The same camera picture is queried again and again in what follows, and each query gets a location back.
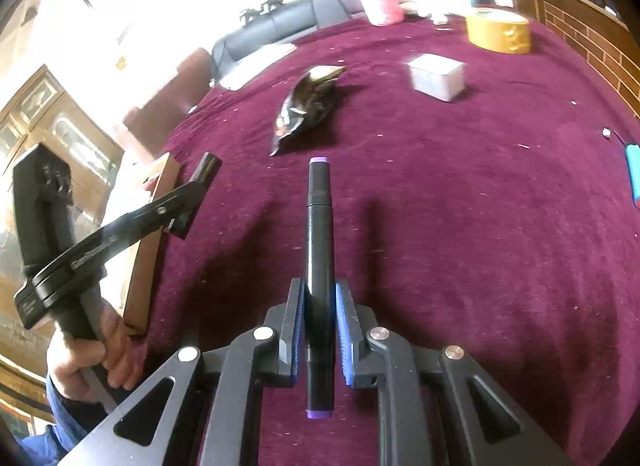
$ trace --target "blue gripper pad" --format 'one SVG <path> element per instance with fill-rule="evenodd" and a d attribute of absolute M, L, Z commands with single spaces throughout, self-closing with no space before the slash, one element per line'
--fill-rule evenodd
<path fill-rule="evenodd" d="M 293 341 L 291 344 L 291 359 L 292 359 L 292 370 L 291 373 L 293 375 L 293 381 L 296 382 L 298 380 L 298 371 L 300 370 L 300 354 L 302 354 L 303 342 L 302 342 L 302 333 L 303 326 L 305 324 L 305 294 L 304 292 L 300 295 L 300 299 L 298 301 L 298 309 L 296 311 L 296 328 L 293 334 Z"/>
<path fill-rule="evenodd" d="M 625 152 L 634 204 L 640 209 L 640 147 L 637 144 L 628 144 Z"/>
<path fill-rule="evenodd" d="M 351 352 L 351 338 L 347 325 L 347 314 L 344 311 L 342 302 L 342 291 L 340 285 L 335 284 L 335 315 L 338 325 L 338 341 L 340 341 L 340 360 L 342 362 L 342 374 L 347 385 L 353 385 L 353 353 Z"/>

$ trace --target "hand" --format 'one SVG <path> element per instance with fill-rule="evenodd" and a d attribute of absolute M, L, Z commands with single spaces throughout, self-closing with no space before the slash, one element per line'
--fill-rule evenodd
<path fill-rule="evenodd" d="M 112 388 L 132 390 L 142 376 L 142 366 L 131 350 L 124 322 L 106 301 L 100 315 L 104 341 L 65 340 L 56 330 L 47 350 L 49 375 L 60 395 L 82 402 L 98 402 L 80 374 L 80 369 L 98 364 L 107 369 Z"/>
<path fill-rule="evenodd" d="M 449 22 L 447 14 L 466 16 L 472 7 L 471 0 L 399 0 L 400 7 L 409 16 L 431 17 L 436 25 Z"/>

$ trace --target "black leather sofa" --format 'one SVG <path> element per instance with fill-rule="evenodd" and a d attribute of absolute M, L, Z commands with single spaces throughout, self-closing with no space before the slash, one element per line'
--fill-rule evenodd
<path fill-rule="evenodd" d="M 494 0 L 472 0 L 475 5 Z M 314 31 L 364 16 L 360 0 L 295 0 L 267 14 L 251 16 L 240 29 L 220 38 L 211 51 L 211 73 L 219 81 L 244 57 L 273 43 L 289 43 Z"/>
<path fill-rule="evenodd" d="M 290 43 L 314 31 L 364 16 L 360 0 L 295 0 L 220 38 L 211 51 L 211 72 L 220 80 L 238 62 L 272 43 Z"/>

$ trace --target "blue sleeve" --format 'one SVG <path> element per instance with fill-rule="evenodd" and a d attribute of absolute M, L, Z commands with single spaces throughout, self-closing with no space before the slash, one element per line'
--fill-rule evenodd
<path fill-rule="evenodd" d="M 106 416 L 99 404 L 85 404 L 62 398 L 47 376 L 47 399 L 55 426 L 47 426 L 42 435 L 20 442 L 33 466 L 55 466 Z"/>

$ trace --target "wooden cabinet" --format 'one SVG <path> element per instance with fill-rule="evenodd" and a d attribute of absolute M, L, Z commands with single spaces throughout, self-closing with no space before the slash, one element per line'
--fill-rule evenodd
<path fill-rule="evenodd" d="M 71 167 L 75 205 L 70 214 L 78 240 L 100 226 L 123 151 L 82 111 L 46 66 L 36 71 L 0 113 L 0 364 L 5 381 L 12 375 L 13 390 L 42 407 L 44 385 L 38 386 L 33 378 L 25 382 L 25 370 L 45 375 L 52 327 L 24 331 L 13 305 L 14 293 L 24 278 L 15 233 L 12 169 L 38 142 Z M 20 404 L 10 397 L 0 391 L 0 405 Z"/>

